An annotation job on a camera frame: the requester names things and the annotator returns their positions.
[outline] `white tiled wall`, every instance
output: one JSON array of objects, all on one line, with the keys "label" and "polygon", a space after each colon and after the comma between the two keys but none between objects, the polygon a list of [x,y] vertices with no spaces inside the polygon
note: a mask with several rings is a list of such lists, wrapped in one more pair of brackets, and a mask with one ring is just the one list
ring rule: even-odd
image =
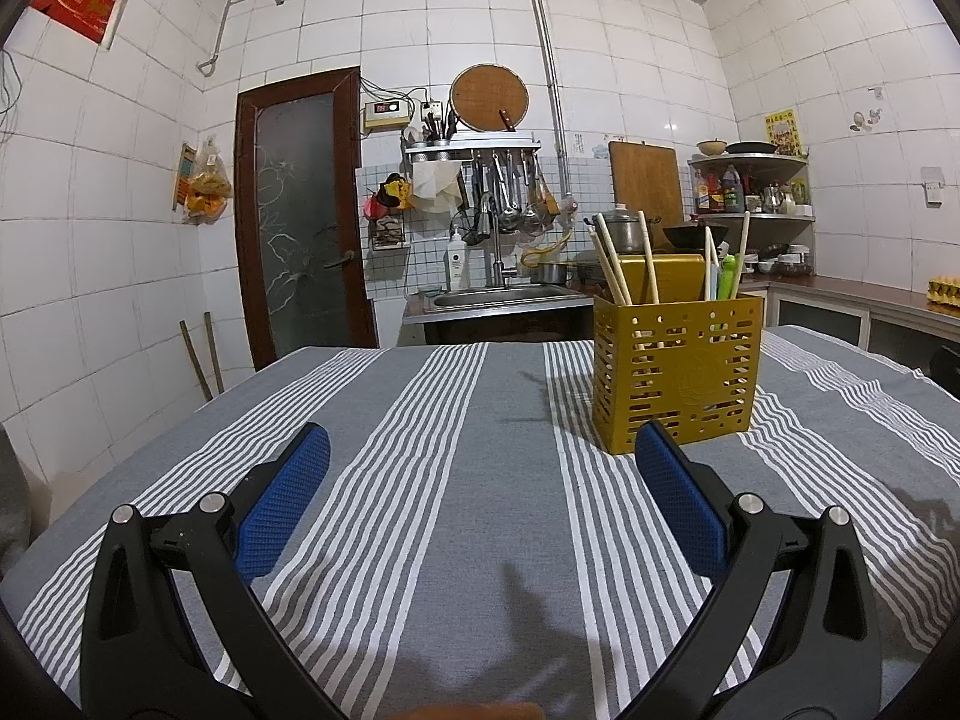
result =
[{"label": "white tiled wall", "polygon": [[[925,292],[960,272],[960,47],[931,0],[708,0],[744,139],[797,111],[820,274]],[[882,86],[884,100],[868,89]],[[853,113],[882,109],[871,133]],[[942,167],[940,208],[921,167]]]},{"label": "white tiled wall", "polygon": [[108,50],[28,8],[6,43],[0,419],[41,525],[203,403],[179,336],[185,319],[206,359],[200,235],[171,202],[223,3],[130,0]]},{"label": "white tiled wall", "polygon": [[[571,156],[611,139],[675,146],[736,138],[723,67],[703,9],[688,0],[546,0]],[[232,127],[236,92],[359,64],[389,89],[424,86],[446,100],[479,62],[514,69],[530,89],[522,122],[552,142],[552,119],[530,0],[273,0],[229,11],[208,127]],[[365,165],[400,157],[395,133],[363,142]]]}]

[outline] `light switch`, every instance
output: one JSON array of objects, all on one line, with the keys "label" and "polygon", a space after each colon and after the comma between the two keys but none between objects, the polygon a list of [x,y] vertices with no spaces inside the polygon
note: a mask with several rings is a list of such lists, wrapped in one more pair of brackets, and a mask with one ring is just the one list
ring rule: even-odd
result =
[{"label": "light switch", "polygon": [[926,204],[933,208],[943,205],[944,171],[942,167],[921,167],[920,180],[923,181]]}]

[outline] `striped tablecloth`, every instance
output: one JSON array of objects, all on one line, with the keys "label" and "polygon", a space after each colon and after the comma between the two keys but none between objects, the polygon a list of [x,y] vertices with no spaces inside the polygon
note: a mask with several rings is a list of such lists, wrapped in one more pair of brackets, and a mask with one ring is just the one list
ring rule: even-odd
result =
[{"label": "striped tablecloth", "polygon": [[[960,598],[957,402],[922,375],[799,328],[766,332],[747,433],[688,445],[777,511],[851,510],[877,597],[887,697]],[[304,349],[201,409],[104,478],[27,552],[0,595],[79,697],[80,623],[120,503],[187,509],[272,459],[304,421],[329,474],[254,590],[351,717],[525,699],[550,717],[630,701],[709,592],[632,458],[590,423],[592,345]],[[179,583],[216,677],[240,685],[195,589]],[[749,673],[766,603],[731,666]]]}]

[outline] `bottle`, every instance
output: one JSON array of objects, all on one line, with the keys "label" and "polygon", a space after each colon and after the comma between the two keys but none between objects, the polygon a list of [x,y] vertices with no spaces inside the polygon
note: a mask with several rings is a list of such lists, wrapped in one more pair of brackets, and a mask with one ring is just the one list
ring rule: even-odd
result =
[{"label": "bottle", "polygon": [[459,232],[453,233],[446,245],[446,280],[450,292],[459,292],[469,288],[469,270],[467,269],[467,244]]},{"label": "bottle", "polygon": [[701,214],[707,214],[710,210],[710,189],[699,167],[696,172],[694,172],[693,183],[696,187],[695,199],[697,211]]},{"label": "bottle", "polygon": [[710,194],[710,210],[723,211],[723,188],[720,186],[720,179],[713,173],[707,176],[707,189]]},{"label": "bottle", "polygon": [[742,214],[744,209],[743,183],[736,167],[730,165],[723,174],[723,206],[728,214]]}]

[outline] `saucepan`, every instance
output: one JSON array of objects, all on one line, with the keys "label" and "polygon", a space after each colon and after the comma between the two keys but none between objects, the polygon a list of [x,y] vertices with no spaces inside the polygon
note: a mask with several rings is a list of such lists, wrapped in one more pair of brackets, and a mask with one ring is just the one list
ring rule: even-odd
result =
[{"label": "saucepan", "polygon": [[[610,238],[617,254],[642,254],[643,232],[640,228],[640,213],[629,210],[625,205],[617,204],[612,211],[605,211],[603,218],[610,230]],[[590,226],[596,225],[596,217],[584,217]],[[653,237],[650,228],[659,224],[661,217],[647,217],[647,233]]]}]

